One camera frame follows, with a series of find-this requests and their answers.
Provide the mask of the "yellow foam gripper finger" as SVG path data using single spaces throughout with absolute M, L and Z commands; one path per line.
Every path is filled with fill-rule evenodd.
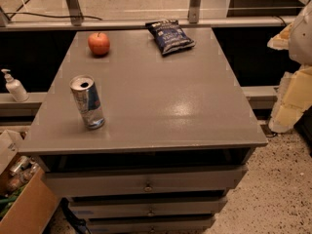
M 295 73 L 286 72 L 280 81 L 269 129 L 285 133 L 293 128 L 312 106 L 312 66 L 302 65 Z
M 282 29 L 277 35 L 272 37 L 267 46 L 274 50 L 287 50 L 289 48 L 290 32 L 293 25 L 290 23 Z

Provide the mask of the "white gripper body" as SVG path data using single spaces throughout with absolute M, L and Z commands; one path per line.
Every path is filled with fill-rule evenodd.
M 292 24 L 289 38 L 290 58 L 301 65 L 312 65 L 312 0 Z

